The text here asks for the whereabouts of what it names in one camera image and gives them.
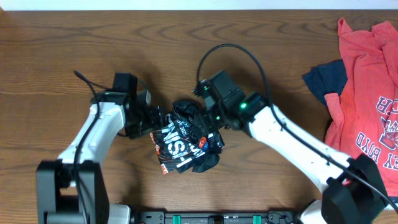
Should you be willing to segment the black orange-patterned jersey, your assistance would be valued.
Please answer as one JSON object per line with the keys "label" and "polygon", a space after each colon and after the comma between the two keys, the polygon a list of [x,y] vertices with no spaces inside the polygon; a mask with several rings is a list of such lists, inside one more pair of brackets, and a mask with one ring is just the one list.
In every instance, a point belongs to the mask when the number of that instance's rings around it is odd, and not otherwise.
{"label": "black orange-patterned jersey", "polygon": [[163,174],[189,169],[203,173],[220,161],[224,142],[219,132],[208,133],[199,123],[200,108],[188,100],[177,100],[165,115],[163,128],[150,133]]}

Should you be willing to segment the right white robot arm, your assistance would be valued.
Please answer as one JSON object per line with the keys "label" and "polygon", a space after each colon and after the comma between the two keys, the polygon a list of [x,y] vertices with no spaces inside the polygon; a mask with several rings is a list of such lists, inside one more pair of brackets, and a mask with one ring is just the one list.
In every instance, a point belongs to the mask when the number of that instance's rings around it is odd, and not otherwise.
{"label": "right white robot arm", "polygon": [[200,95],[216,127],[242,130],[273,148],[303,172],[322,194],[298,215],[298,223],[372,223],[392,202],[368,156],[352,158],[288,119],[268,98],[239,90]]}

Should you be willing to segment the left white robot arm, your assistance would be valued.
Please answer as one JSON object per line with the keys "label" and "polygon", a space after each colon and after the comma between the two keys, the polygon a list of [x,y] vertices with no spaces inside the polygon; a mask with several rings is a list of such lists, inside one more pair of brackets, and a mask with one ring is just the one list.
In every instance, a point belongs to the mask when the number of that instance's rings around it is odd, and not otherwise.
{"label": "left white robot arm", "polygon": [[36,169],[39,223],[134,223],[132,208],[111,203],[103,162],[120,130],[139,138],[158,127],[161,110],[144,90],[107,90],[91,100],[89,115],[72,143]]}

